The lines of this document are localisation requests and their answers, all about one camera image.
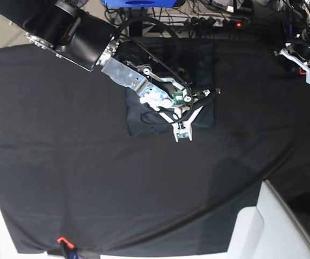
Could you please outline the blue plastic bin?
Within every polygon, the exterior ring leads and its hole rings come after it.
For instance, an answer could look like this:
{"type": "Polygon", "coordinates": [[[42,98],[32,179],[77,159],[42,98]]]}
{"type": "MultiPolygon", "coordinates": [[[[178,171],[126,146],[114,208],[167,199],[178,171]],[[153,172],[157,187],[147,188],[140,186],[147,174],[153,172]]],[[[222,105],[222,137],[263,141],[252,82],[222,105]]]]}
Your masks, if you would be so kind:
{"type": "Polygon", "coordinates": [[[103,0],[102,4],[110,8],[173,8],[182,6],[185,0],[103,0]]]}

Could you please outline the dark grey T-shirt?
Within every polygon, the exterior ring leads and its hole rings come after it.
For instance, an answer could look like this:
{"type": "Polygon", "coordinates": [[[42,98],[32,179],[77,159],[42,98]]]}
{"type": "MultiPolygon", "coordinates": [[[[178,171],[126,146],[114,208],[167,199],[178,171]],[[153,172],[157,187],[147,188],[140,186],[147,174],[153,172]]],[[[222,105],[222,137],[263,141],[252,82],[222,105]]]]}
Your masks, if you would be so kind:
{"type": "MultiPolygon", "coordinates": [[[[213,91],[214,79],[214,50],[213,43],[197,43],[183,41],[182,52],[177,63],[185,69],[192,81],[192,91],[213,91]]],[[[139,97],[132,90],[125,90],[126,121],[129,135],[140,137],[147,134],[162,134],[171,132],[173,127],[147,104],[141,104],[139,97]]],[[[208,99],[202,110],[192,122],[194,129],[211,128],[215,124],[214,97],[208,99]]]]}

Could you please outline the black power strip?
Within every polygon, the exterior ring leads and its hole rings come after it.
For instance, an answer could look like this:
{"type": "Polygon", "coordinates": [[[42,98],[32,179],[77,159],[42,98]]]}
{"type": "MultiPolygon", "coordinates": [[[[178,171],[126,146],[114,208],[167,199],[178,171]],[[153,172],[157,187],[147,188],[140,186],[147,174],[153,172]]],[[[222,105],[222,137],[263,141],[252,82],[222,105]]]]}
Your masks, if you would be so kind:
{"type": "Polygon", "coordinates": [[[169,26],[188,26],[188,25],[211,25],[214,27],[226,27],[231,25],[235,28],[241,29],[251,23],[247,17],[223,17],[218,15],[183,15],[183,14],[164,14],[164,15],[150,15],[151,18],[155,18],[158,21],[169,26]]]}

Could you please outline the white chair right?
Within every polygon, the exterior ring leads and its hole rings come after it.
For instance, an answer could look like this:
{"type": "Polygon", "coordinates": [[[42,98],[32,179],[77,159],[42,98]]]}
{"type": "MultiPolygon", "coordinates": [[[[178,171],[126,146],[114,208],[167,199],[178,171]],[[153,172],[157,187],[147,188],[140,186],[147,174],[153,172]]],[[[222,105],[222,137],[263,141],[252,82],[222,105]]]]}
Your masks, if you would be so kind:
{"type": "Polygon", "coordinates": [[[310,258],[310,236],[268,181],[257,204],[239,211],[227,258],[310,258]]]}

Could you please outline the black table cloth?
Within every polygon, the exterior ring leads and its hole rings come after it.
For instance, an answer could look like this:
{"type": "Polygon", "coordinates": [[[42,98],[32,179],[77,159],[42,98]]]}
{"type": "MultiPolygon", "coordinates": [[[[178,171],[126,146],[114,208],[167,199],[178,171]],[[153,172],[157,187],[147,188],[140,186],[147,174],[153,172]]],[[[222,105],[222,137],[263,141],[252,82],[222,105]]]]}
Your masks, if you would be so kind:
{"type": "Polygon", "coordinates": [[[260,43],[213,43],[215,124],[129,135],[125,90],[33,45],[0,49],[0,209],[17,250],[225,252],[271,181],[310,234],[310,85],[260,43]]]}

